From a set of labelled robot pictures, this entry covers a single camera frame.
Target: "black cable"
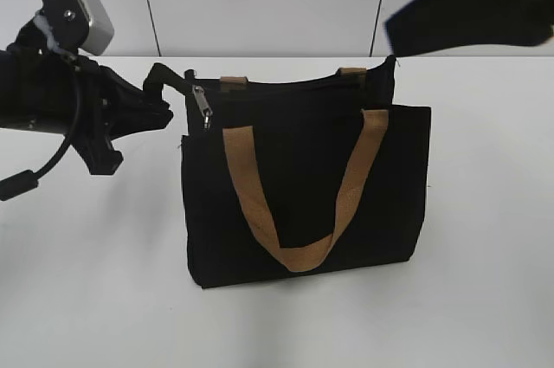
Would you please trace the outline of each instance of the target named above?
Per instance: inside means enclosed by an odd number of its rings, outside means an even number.
[[[74,69],[73,67],[71,67],[71,69],[73,72],[72,82],[73,82],[73,90],[74,90],[74,96],[75,96],[75,114],[73,117],[73,121],[71,123],[71,126],[69,127],[68,133],[65,135],[65,138],[61,142],[61,145],[58,151],[41,169],[35,172],[35,178],[37,180],[42,178],[49,171],[54,169],[54,167],[58,163],[60,163],[61,158],[63,158],[66,152],[68,152],[68,149],[71,146],[71,142],[73,141],[75,134],[77,133],[77,129],[79,128],[79,123],[81,122],[82,111],[83,111],[83,92],[81,90],[81,85],[79,84],[79,79],[77,78],[77,73],[73,71]]]

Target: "bag handle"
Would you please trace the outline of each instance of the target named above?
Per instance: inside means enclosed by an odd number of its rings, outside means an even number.
[[[222,93],[230,93],[234,89],[245,90],[248,78],[246,76],[222,76],[220,82]]]
[[[253,127],[223,129],[229,172],[248,226],[254,238],[289,271],[304,272],[318,267],[358,210],[365,181],[389,126],[388,110],[363,110],[362,114],[364,126],[338,190],[333,232],[305,247],[293,249],[279,245],[275,222],[261,185]]]

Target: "zipper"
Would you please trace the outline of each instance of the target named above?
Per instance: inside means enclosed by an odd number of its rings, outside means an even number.
[[[199,85],[195,85],[192,87],[192,93],[194,94],[196,104],[200,109],[200,113],[204,117],[204,131],[207,132],[209,130],[209,127],[211,126],[211,117],[212,115],[214,115],[214,111],[209,106],[204,88],[200,87]]]

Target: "white table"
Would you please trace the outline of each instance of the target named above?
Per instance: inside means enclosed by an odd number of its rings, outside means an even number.
[[[104,58],[136,85],[153,58]],[[294,81],[381,59],[164,59],[201,77]],[[413,58],[396,102],[433,107],[412,261],[203,291],[186,268],[180,135],[116,140],[115,176],[71,151],[0,204],[0,366],[554,366],[554,58]],[[59,136],[0,131],[0,176]]]

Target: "tan handle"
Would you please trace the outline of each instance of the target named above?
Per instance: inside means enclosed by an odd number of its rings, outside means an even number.
[[[222,76],[220,82],[222,92],[228,93],[234,89],[245,90],[248,78],[246,76]]]
[[[367,77],[367,68],[340,68],[338,70],[340,76],[357,75],[360,87],[365,89],[365,78]]]
[[[269,254],[292,272],[304,272],[318,267],[356,214],[365,181],[389,126],[387,110],[367,110],[362,111],[362,114],[364,127],[338,190],[333,232],[310,245],[294,249],[284,249],[279,245],[275,222],[261,186],[253,127],[223,129],[229,172],[248,226],[254,238]]]

